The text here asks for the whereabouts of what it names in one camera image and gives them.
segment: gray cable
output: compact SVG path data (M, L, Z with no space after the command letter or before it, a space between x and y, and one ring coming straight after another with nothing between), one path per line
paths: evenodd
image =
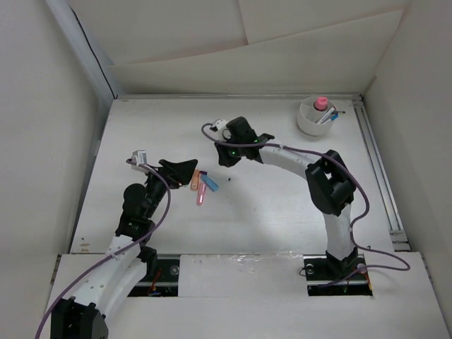
M301 150L299 148L293 148L293 147L289 147L289 146L286 146L286 145L280 145L278 143L247 143L247 144L241 144L241 145L236 145L236 144L231 144L231 143L224 143L224 142L218 141L217 139L215 139L212 136L208 135L208 133L205 131L206 127L208 127L208 126L213 126L213 124L207 123L207 124L202 125L201 132L204 134L204 136L209 138L211 141L213 141L214 143L217 143L218 145L221 145L221 146L232 147L232 148L249 148L249 147L276 147L276 148L283 148L285 150L291 150L292 152L317 155L319 157L322 157L323 159L327 159L328 161L332 162L341 171L343 171L345 173L345 175L348 176L350 181L357 187L357 189L361 193L362 198L364 199L364 203L365 203L364 212L362 214L358 215L350 223L350 229L351 229L350 238L352 240L352 243L358 249L361 249L362 251L368 251L368 252L372 252L372 253L383 254L385 256L390 256L391 258L399 260L400 262L402 262L406 266L406 267L403 267L403 268L399 268L399 267L393 267L393 266L387 266L387 265L365 265L365 266L361 267L360 269L354 270L353 272L351 272L351 274L347 275L343 279L332 281L332 282L329 282L328 284L319 285L319 287L329 287L329 286L333 286L333 285L336 285L338 283L341 283L342 281L347 280L347 279L351 278L352 276L354 276L355 274L359 273L364 268L366 268L366 269L368 269L368 268L385 268L385 269L388 269L388 270L403 270L403 271L411 269L410 264L406 260L404 260L403 258L401 258L399 256L396 256L395 254L392 254L392 253L389 253L389 252L386 252L386 251L381 251L381 250L378 250L378 249L368 249L367 247L363 247L363 246L361 246L361 245L356 243L355 237L353 235L353 227L355 226L355 223L358 220L361 220L362 218L364 218L369 213L369 210L370 210L369 197L367 196L366 192L362 188L361 184L359 184L359 182L350 173L350 171L345 166L343 166L340 162L338 162L336 159L334 159L334 158L332 158L332 157L330 157L330 156L328 156L326 154L323 154L323 153L320 153L320 152L316 152L315 150Z
M128 164L132 164L132 161L127 160L126 161ZM52 305L50 305L50 307L48 308L48 310L46 310L46 312L44 313L44 316L42 317L42 320L39 324L39 326L37 327L37 331L35 334L35 339L40 339L41 336L41 332L42 329L44 328L44 325L47 321L47 319L49 318L50 314L52 314L52 311L54 310L54 308L57 306L57 304L59 303L59 301L61 299L63 299L64 295L66 295L67 292L69 292L72 287L74 287L80 280L82 280L87 274L93 272L97 267L101 266L103 263L106 263L108 260L112 259L114 256L118 256L121 253L127 251L128 249L130 249L131 247L139 244L140 242L142 242L143 240L146 240L148 237L150 237L152 235L152 233L154 233L154 231L162 224L163 220L165 220L165 218L167 217L168 211L170 210L170 204L171 204L171 191L170 191L170 186L168 185L168 183L166 182L166 180L160 175L158 174L153 168L151 168L148 165L139 165L139 167L149 171L152 175L155 175L164 185L165 188L167 189L167 197L168 197L168 201L167 201L167 206L166 209L162 215L162 217L160 218L160 220L158 220L157 224L155 224L154 228L152 230L150 230L148 233L146 233L145 235L143 235L140 239L134 241L133 243L123 247L122 249L114 252L114 254L110 254L109 256L106 256L105 258L103 258L101 261L98 261L97 263L95 263L94 265L92 265L91 267L89 267L89 269L87 269L85 272L83 272L82 274L80 274L73 282L71 282L71 284L69 284L68 287L66 287L63 292L61 292L58 297L56 297L56 299L54 300L54 302L52 303Z

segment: white container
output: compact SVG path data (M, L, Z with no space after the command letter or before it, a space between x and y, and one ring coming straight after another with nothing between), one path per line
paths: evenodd
M299 112L297 113L297 123L298 127L309 134L310 136L322 136L326 134L333 126L334 121L328 121L325 124L316 124L315 121L320 120L320 118L325 115L325 113L332 107L333 103L328 100L328 107L324 111L318 111L314 108L314 103L317 97L308 97L303 100L299 107Z

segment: pink marker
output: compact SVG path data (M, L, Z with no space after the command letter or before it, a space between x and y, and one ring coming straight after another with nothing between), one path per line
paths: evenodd
M206 189L207 185L204 182L200 182L198 185L198 198L196 199L196 205L201 206L204 203Z
M314 103L314 108L318 111L324 111L328 108L328 98L327 97L318 97Z

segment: pink marker cap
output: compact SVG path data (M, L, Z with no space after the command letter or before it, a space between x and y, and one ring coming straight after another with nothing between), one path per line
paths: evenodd
M314 108L318 111L324 111L328 108L328 98L327 97L318 97L314 103Z

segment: red wire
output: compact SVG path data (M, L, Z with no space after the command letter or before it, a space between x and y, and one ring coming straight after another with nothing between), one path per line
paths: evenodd
M153 291L154 284L155 284L155 282L157 281L157 279L160 277L160 274L162 274L162 269L159 269L159 270L157 271L157 274L155 275L155 278L154 278L154 280L153 280L153 283L152 283L152 285L149 287L148 295Z

